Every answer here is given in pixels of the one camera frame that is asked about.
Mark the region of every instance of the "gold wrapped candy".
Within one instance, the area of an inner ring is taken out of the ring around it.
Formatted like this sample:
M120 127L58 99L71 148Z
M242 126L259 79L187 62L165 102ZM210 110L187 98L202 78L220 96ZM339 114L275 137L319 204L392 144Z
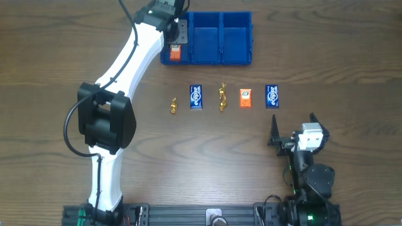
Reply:
M221 112L223 112L224 108L227 106L227 102L226 102L226 84L224 82L222 82L221 84L222 84L222 88L219 89L219 96L220 96L219 99L221 100L219 110Z
M176 109L177 109L176 97L171 100L170 107L171 107L170 113L176 114Z

